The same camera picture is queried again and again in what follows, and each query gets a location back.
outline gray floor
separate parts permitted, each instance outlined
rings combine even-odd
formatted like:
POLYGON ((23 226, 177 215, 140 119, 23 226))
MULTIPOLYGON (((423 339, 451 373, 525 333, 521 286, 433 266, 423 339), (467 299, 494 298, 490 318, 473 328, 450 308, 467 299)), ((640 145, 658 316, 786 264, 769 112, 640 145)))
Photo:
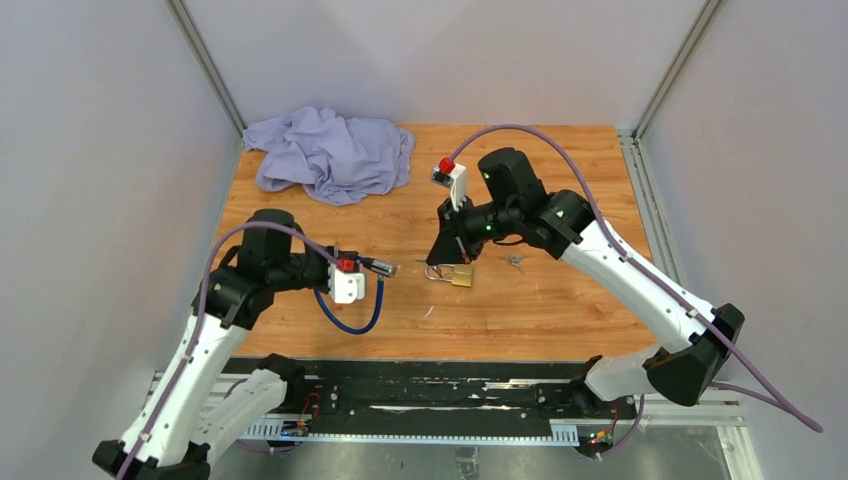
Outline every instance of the gray floor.
POLYGON ((601 463, 571 448, 306 444, 269 456, 231 448, 213 479, 506 480, 522 478, 730 479, 714 428, 651 427, 601 463))

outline lavender towel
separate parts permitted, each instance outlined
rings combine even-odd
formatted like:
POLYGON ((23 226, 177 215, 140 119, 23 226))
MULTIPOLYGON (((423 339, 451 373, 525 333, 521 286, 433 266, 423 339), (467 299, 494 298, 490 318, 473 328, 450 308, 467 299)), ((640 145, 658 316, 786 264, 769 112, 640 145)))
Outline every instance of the lavender towel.
POLYGON ((415 137, 378 118, 345 120, 329 108, 304 107, 254 123, 244 131, 248 150, 268 152, 256 184, 278 192, 294 184, 330 205, 359 203, 409 183, 415 137))

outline red cap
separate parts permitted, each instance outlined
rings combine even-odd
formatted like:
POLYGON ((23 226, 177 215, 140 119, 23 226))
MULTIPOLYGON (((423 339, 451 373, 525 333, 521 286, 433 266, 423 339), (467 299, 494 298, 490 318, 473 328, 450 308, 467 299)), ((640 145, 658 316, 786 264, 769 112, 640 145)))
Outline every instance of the red cap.
POLYGON ((353 260, 349 258, 340 258, 339 259, 339 270, 343 272, 352 272, 354 267, 353 260))
POLYGON ((439 162, 439 171, 445 175, 452 172, 454 167, 456 167, 456 162, 451 160, 450 157, 445 157, 439 162))

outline wooden table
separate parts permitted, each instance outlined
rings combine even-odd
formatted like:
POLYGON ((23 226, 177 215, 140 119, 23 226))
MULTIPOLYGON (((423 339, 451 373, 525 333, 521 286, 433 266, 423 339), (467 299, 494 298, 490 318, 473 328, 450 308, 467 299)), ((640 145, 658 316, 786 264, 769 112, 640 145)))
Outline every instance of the wooden table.
MULTIPOLYGON (((254 176, 264 153, 242 155, 220 232, 246 221, 257 209, 279 208, 294 214, 306 234, 322 244, 338 242, 344 250, 358 250, 401 268, 386 281, 382 316, 367 335, 338 330, 324 317, 311 291, 284 292, 261 316, 237 354, 583 361, 599 353, 619 355, 652 343, 648 330, 587 275, 527 246, 487 244, 474 263, 471 289, 427 280, 423 264, 416 260, 426 257, 436 238, 436 207, 448 194, 447 189, 429 181, 430 169, 479 127, 404 128, 417 142, 410 183, 385 196, 369 196, 357 205, 325 205, 310 199, 299 186, 263 193, 254 176), (522 261, 524 274, 503 259, 509 254, 528 256, 522 261)), ((615 130, 565 126, 541 130, 570 152, 604 215, 627 242, 649 258, 615 130)), ((580 191, 565 162, 548 145, 522 132, 501 131, 478 139, 458 159, 469 168, 469 190, 475 203, 490 200, 476 163, 503 146, 524 151, 549 191, 580 191)), ((300 245, 295 249, 303 251, 300 245)), ((368 281, 364 301, 337 306, 327 299, 336 315, 351 326, 362 326, 370 318, 375 276, 369 275, 368 281)))

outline wood surface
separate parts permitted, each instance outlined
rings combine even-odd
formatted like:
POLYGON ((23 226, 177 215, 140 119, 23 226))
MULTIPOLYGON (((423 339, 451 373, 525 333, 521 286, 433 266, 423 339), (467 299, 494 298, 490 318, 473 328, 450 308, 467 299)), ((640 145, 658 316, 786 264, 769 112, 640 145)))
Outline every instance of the wood surface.
MULTIPOLYGON (((575 360, 620 355, 652 343, 648 330, 611 294, 582 272, 527 246, 487 244, 474 262, 470 289, 428 280, 424 259, 438 232, 436 207, 447 189, 429 181, 429 172, 478 126, 406 125, 416 137, 408 185, 357 205, 333 207, 309 198, 300 186, 263 193, 254 183, 264 152, 246 152, 235 175, 220 231, 246 221, 260 208, 294 214, 313 240, 399 265, 386 281, 383 313, 366 335, 349 335, 321 313, 309 290, 277 294, 236 352, 265 356, 395 359, 575 360), (525 273, 503 257, 527 255, 525 273)), ((575 159, 601 211, 636 250, 649 255, 633 190, 611 127, 540 127, 575 159)), ((469 146, 458 161, 469 169, 475 203, 490 200, 476 168, 486 153, 504 146, 524 151, 549 191, 580 192, 565 162, 548 145, 522 132, 500 131, 469 146)), ((233 242, 240 241, 240 235, 233 242)), ((303 251, 299 242, 294 249, 303 251)), ((376 277, 368 276, 366 299, 330 304, 348 325, 368 322, 376 277)))

